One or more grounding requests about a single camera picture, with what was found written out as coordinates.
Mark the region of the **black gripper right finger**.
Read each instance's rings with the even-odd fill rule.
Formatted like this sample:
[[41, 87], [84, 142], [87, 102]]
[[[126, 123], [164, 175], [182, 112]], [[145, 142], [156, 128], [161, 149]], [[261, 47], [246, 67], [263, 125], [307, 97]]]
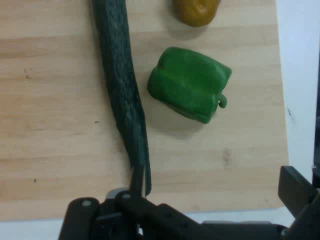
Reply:
[[280, 168], [278, 196], [294, 217], [283, 230], [283, 240], [318, 240], [320, 238], [320, 191], [293, 166]]

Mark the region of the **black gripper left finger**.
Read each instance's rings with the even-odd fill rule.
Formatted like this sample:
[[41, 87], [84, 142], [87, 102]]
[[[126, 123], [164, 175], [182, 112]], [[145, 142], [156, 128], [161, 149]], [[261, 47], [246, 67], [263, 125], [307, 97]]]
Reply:
[[200, 225], [172, 207], [155, 205], [143, 194], [144, 167], [133, 168], [128, 190], [99, 203], [73, 200], [67, 208], [60, 240], [195, 240]]

